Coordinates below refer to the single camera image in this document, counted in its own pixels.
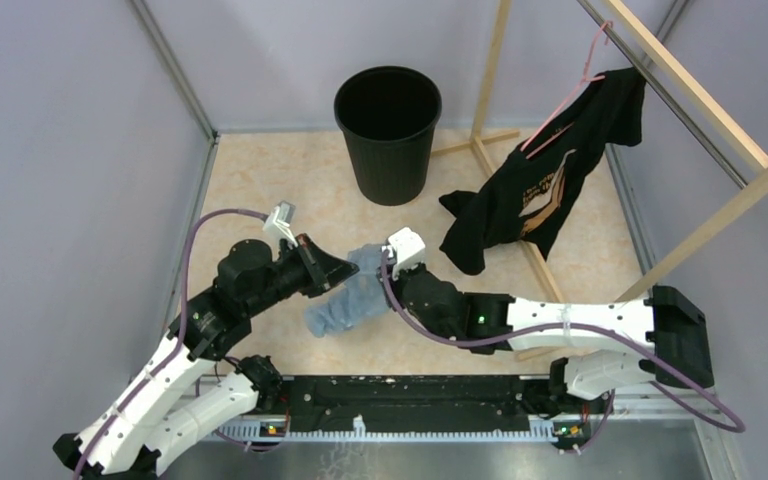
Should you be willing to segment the light blue plastic trash bag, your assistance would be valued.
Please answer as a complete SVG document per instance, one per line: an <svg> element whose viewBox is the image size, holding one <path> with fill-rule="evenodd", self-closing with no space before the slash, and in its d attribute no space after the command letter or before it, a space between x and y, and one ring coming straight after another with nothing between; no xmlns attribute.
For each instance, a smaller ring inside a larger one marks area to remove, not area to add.
<svg viewBox="0 0 768 480"><path fill-rule="evenodd" d="M358 267L336 293L322 304L308 307L304 319L317 338L350 331L390 310L379 277L383 246L367 244L351 250L346 260Z"/></svg>

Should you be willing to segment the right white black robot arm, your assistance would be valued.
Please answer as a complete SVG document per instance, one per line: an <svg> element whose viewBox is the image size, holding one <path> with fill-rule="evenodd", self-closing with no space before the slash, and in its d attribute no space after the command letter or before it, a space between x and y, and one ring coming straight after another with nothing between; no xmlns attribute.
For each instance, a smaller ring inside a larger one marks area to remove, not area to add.
<svg viewBox="0 0 768 480"><path fill-rule="evenodd" d="M575 348L552 362L549 404L572 412L585 400L655 382L714 386L705 314L678 289L608 304L553 303L504 293L461 292L423 265L382 281L390 306L420 334L475 354Z"/></svg>

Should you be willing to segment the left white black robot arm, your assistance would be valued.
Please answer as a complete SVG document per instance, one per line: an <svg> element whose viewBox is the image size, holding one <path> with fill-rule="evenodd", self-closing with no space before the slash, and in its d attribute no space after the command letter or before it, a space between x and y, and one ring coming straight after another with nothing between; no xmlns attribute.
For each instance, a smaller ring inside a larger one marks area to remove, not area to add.
<svg viewBox="0 0 768 480"><path fill-rule="evenodd" d="M79 479L157 479L232 417L274 410L281 376L260 355L242 359L198 398L176 404L251 333L255 316L295 294L318 297L358 271L305 234L281 241L277 256L260 240L236 243L218 263L211 287L187 302L143 371L90 426L62 435L55 455Z"/></svg>

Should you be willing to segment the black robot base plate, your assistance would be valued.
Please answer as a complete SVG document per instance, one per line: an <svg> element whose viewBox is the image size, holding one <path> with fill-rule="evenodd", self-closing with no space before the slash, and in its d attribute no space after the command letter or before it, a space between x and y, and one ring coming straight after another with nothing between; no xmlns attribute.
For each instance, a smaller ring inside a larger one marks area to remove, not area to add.
<svg viewBox="0 0 768 480"><path fill-rule="evenodd" d="M520 375L324 376L284 378L245 420L262 432L349 432L357 420L371 433L525 432L539 420L573 421L603 412L600 399L555 393L547 379Z"/></svg>

